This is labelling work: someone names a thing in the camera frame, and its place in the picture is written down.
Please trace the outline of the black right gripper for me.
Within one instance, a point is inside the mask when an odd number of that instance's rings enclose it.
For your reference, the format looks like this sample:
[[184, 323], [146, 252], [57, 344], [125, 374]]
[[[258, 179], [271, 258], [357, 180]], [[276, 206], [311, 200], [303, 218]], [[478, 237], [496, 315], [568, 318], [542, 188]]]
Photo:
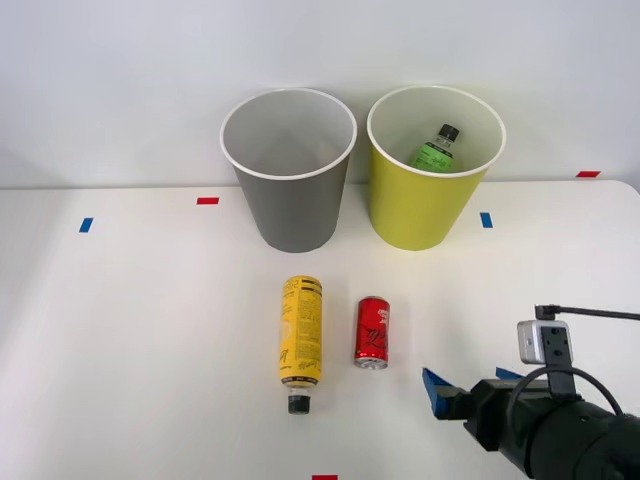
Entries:
[[517, 468], [529, 468], [530, 437], [550, 412], [546, 381], [532, 382], [518, 396], [512, 409], [512, 428], [509, 428], [507, 404], [512, 390], [523, 375], [497, 367], [495, 376], [498, 379], [481, 380], [470, 393], [450, 384], [433, 371], [422, 369], [422, 380], [432, 412], [438, 420], [467, 420], [464, 428], [485, 451], [500, 452]]

